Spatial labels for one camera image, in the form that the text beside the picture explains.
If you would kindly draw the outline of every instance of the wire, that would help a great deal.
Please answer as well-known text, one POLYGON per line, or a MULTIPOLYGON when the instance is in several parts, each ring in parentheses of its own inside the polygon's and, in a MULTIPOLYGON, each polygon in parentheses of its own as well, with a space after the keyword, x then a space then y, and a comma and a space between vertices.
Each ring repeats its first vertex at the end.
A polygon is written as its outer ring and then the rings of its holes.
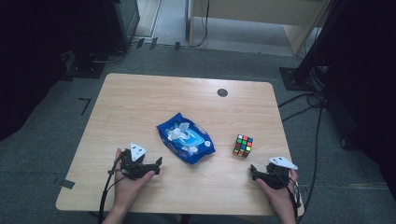
POLYGON ((198 48, 203 45, 207 40, 207 17, 209 16, 209 8, 210 8, 210 0, 207 0, 207 8, 206 8, 206 20, 205 20, 205 35, 202 38, 201 42, 198 45, 190 46, 190 48, 198 48))
MULTIPOLYGON (((297 203, 298 203, 298 201, 297 201, 297 202, 295 201, 295 198, 294 198, 293 193, 291 193, 288 184, 282 179, 282 177, 281 177, 274 169, 273 169, 271 172, 273 172, 274 174, 276 174, 276 176, 280 179, 280 181, 282 181, 283 185, 285 186, 285 189, 288 191, 289 196, 290 196, 291 203, 292 203, 292 205, 293 205, 294 215, 295 215, 295 217, 297 218, 297 217, 298 217, 298 213, 297 213, 297 203)), ((290 177, 289 177, 289 179, 294 183, 294 187, 297 187, 297 185, 295 184, 295 182, 294 182, 290 177)))
MULTIPOLYGON (((311 200, 312 192, 313 192, 313 189, 314 189, 314 186, 315 186, 316 177, 317 177, 317 169, 318 169, 318 134, 319 134, 319 127, 320 127, 320 122, 321 122, 323 106, 325 105, 325 102, 326 102, 325 99, 319 98, 319 95, 322 95, 322 92, 314 91, 314 92, 311 92, 311 93, 305 93, 305 94, 297 95, 297 96, 289 99, 285 103, 282 103, 282 104, 280 104, 278 106, 278 107, 281 107, 281 106, 286 105, 286 104, 288 104, 288 103, 290 103, 290 102, 292 102, 292 101, 294 101, 294 100, 296 100, 296 99, 298 99, 298 98, 300 98, 302 96, 307 96, 306 101, 309 104, 309 107, 307 109, 313 108, 313 107, 320 109, 319 110, 319 116, 318 116, 318 124, 317 124, 317 129, 316 129, 316 136, 315 136, 315 156, 314 156, 315 163, 314 163, 314 171, 313 171, 313 174, 312 174, 312 181, 311 181, 311 185, 310 185, 310 188, 309 188, 308 196, 307 196, 306 201, 304 203, 304 213, 300 217, 297 218, 297 223, 300 223, 300 221, 303 219, 304 214, 306 214, 306 210, 307 210, 309 202, 311 200), (315 103, 315 104, 312 103, 311 100, 310 100, 312 98, 317 99, 318 102, 315 103)), ((302 114, 304 112, 302 112, 302 111, 297 112, 296 114, 292 115, 291 117, 294 117, 297 114, 302 114)))
POLYGON ((297 100, 298 98, 300 98, 300 97, 302 97, 302 96, 307 96, 307 97, 306 97, 306 102, 309 104, 309 107, 308 107, 308 108, 303 109, 303 110, 301 110, 301 111, 299 111, 299 112, 297 112, 297 113, 295 113, 295 114, 292 114, 292 115, 290 115, 290 116, 288 116, 288 117, 282 119, 282 121, 286 121, 286 120, 288 120, 288 119, 293 118, 294 116, 301 115, 301 114, 305 113, 307 110, 309 110, 309 109, 311 109, 311 108, 319 108, 319 107, 323 104, 323 100, 320 99, 320 98, 318 97, 318 94, 321 94, 321 92, 319 92, 319 91, 314 91, 314 92, 310 92, 310 93, 304 93, 304 94, 297 95, 297 96, 295 96, 295 97, 289 99, 289 100, 286 101, 285 103, 280 104, 278 107, 281 107, 281 106, 286 105, 286 104, 288 104, 288 103, 290 103, 290 102, 292 102, 292 101, 295 101, 295 100, 297 100), (313 103, 311 102, 311 100, 310 100, 310 99, 312 99, 312 98, 317 99, 317 100, 318 100, 318 103, 313 104, 313 103))
POLYGON ((121 55, 120 55, 117 59, 114 59, 114 60, 110 60, 110 61, 95 61, 95 60, 92 60, 92 62, 93 62, 93 63, 114 63, 114 62, 118 61, 120 58, 122 58, 122 56, 123 56, 124 54, 125 54, 125 52, 122 52, 121 55))
MULTIPOLYGON (((311 181, 311 186, 309 188, 309 193, 308 193, 308 196, 307 196, 305 204, 304 204, 304 214, 306 214, 306 209, 308 208, 309 202, 311 200, 312 191, 314 190, 315 180, 317 178, 317 169, 318 169, 318 134, 319 134, 319 126, 320 126, 320 121, 321 121, 322 110, 323 110, 323 105, 320 107, 320 111, 319 111, 318 125, 317 125, 317 130, 316 130, 316 137, 315 137, 314 172, 312 174, 312 181, 311 181)), ((297 223, 300 223, 300 221, 303 219, 303 216, 304 215, 298 217, 297 223)))
POLYGON ((108 172, 108 179, 107 182, 105 184, 105 189, 103 190, 103 194, 102 194, 102 199, 100 202, 100 207, 99 207, 99 216, 98 216, 98 224, 101 224, 103 222, 103 213, 104 213, 104 209, 105 209, 105 201, 106 201, 106 196, 108 193, 108 190, 113 187, 113 185, 115 185, 116 183, 118 183, 119 181, 116 181, 114 184, 112 184, 110 186, 110 188, 107 188, 108 184, 110 183, 110 179, 111 176, 113 176, 114 171, 116 169, 117 163, 119 162, 119 160, 121 159, 122 156, 122 152, 121 154, 117 157, 117 159, 114 161, 113 167, 111 168, 111 171, 108 172))
POLYGON ((125 177, 126 177, 126 176, 124 176, 123 178, 121 178, 121 179, 117 180, 116 182, 114 182, 110 187, 108 187, 107 190, 110 190, 111 187, 113 187, 114 185, 116 185, 117 183, 119 183, 119 182, 120 182, 121 180, 123 180, 125 177))

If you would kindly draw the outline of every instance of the hand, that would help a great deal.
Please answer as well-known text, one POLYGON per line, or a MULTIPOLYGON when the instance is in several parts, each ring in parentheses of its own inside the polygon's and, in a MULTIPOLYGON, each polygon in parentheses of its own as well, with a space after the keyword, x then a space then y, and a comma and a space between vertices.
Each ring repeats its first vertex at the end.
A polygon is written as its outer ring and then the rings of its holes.
MULTIPOLYGON (((119 157, 120 154, 121 150, 118 148, 116 153, 116 159, 119 157)), ((116 170, 119 169, 120 162, 118 162, 116 165, 116 170)), ((115 172, 114 182, 119 182, 114 185, 114 203, 104 223, 122 223, 129 209, 134 204, 134 201, 136 200, 139 191, 150 181, 150 179, 154 175, 155 172, 150 171, 146 173, 142 178, 132 180, 128 177, 125 177, 121 172, 115 172)))
MULTIPOLYGON (((290 179, 297 183, 297 173, 295 170, 290 169, 290 179)), ((292 181, 289 182, 288 188, 290 192, 294 195, 294 184, 292 181)), ((271 205, 276 212, 280 222, 282 224, 296 223, 296 219, 294 216, 293 204, 291 203, 289 192, 286 188, 283 189, 272 189, 269 187, 263 180, 257 179, 256 182, 260 185, 260 187, 264 190, 268 199, 270 200, 271 205)))

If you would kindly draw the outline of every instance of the rubik's cube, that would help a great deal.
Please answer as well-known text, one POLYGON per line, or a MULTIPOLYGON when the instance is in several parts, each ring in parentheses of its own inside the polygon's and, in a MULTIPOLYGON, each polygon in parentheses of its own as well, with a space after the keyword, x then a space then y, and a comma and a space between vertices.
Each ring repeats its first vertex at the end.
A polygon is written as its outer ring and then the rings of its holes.
POLYGON ((238 134, 238 137, 236 138, 235 148, 233 149, 233 154, 235 156, 247 157, 251 151, 252 144, 253 138, 238 134))

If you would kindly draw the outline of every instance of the table top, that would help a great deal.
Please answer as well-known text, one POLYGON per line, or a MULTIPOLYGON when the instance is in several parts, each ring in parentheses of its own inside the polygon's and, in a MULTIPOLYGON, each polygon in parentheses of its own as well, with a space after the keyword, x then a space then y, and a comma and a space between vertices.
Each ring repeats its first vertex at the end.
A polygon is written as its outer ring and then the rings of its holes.
MULTIPOLYGON (((163 157, 161 173, 141 190, 133 212, 271 216, 249 166, 265 172, 271 157, 291 160, 269 83, 109 74, 66 177, 76 185, 61 189, 57 208, 97 211, 116 149, 131 142, 148 151, 145 164, 163 157), (220 89, 228 95, 219 96, 220 89), (194 165, 171 152, 156 129, 178 112, 207 131, 216 149, 194 165), (253 138, 247 158, 233 155, 238 134, 253 138)), ((105 210, 113 200, 111 189, 105 210)))

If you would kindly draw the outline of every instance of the floor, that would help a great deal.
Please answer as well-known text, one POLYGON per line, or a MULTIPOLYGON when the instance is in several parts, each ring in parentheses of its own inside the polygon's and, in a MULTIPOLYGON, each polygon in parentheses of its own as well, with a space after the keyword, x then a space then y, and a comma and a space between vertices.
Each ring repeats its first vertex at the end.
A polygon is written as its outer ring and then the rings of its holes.
MULTIPOLYGON (((135 40, 145 38, 145 42, 150 43, 153 38, 158 38, 157 44, 175 45, 180 42, 181 46, 189 45, 185 0, 138 0, 137 4, 141 22, 136 29, 135 40)), ((198 45, 204 35, 205 18, 194 18, 193 46, 198 45)), ((318 29, 314 29, 304 47, 294 55, 280 24, 209 18, 207 40, 200 48, 303 58, 317 35, 318 29)))

